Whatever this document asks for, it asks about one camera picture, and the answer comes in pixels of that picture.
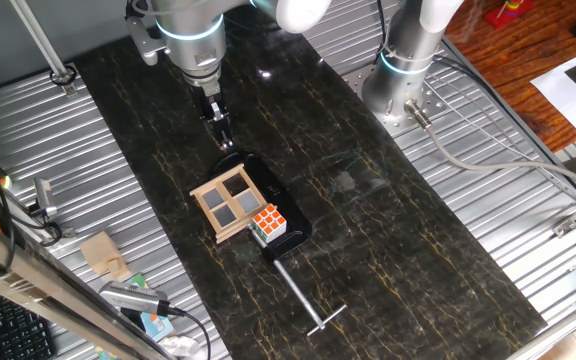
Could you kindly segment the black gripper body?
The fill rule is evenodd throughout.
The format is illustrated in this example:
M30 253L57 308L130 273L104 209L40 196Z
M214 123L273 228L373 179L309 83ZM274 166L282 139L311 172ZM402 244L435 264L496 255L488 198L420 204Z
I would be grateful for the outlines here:
M200 119L207 128L211 129L216 124L229 124L229 114L220 91L217 91L215 95L206 95L203 87L191 86L191 98Z

